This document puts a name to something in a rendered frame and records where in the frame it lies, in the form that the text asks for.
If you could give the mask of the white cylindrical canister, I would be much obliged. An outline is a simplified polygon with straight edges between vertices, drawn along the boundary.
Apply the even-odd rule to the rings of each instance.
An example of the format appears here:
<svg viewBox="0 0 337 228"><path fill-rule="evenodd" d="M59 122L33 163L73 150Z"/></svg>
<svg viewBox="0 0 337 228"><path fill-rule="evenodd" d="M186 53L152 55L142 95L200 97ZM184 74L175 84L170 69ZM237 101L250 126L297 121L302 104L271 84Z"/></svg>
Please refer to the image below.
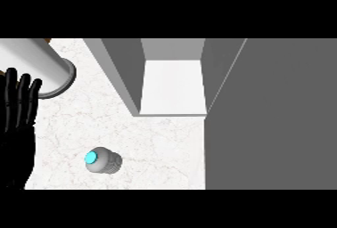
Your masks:
<svg viewBox="0 0 337 228"><path fill-rule="evenodd" d="M59 56L43 38L0 38L0 70L8 68L42 80L40 99L62 94L77 77L74 63Z"/></svg>

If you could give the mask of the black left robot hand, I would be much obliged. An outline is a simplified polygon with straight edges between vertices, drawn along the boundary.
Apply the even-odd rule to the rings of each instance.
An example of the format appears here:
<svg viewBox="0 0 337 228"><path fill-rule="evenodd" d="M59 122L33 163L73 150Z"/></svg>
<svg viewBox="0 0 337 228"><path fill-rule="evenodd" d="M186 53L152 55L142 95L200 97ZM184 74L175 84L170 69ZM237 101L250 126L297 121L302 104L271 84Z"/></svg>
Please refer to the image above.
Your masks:
<svg viewBox="0 0 337 228"><path fill-rule="evenodd" d="M43 81L9 68L0 76L0 190L22 191L34 168L36 116Z"/></svg>

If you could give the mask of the dark grey cabinet door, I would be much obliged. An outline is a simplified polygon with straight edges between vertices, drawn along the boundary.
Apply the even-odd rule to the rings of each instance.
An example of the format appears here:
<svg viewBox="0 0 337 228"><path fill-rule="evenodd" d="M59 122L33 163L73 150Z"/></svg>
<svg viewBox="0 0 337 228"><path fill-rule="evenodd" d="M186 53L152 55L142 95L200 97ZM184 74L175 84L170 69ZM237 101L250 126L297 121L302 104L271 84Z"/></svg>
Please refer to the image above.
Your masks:
<svg viewBox="0 0 337 228"><path fill-rule="evenodd" d="M247 40L204 133L207 188L337 188L337 39Z"/></svg>

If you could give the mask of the grey open cabinet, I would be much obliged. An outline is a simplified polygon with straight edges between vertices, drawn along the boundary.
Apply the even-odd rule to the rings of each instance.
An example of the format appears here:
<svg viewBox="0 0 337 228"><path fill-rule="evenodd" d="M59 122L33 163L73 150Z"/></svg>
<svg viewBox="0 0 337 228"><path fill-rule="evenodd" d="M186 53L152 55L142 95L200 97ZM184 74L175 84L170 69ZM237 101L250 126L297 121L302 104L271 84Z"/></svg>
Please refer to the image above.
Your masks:
<svg viewBox="0 0 337 228"><path fill-rule="evenodd" d="M244 38L87 38L129 112L136 117L204 117Z"/></svg>

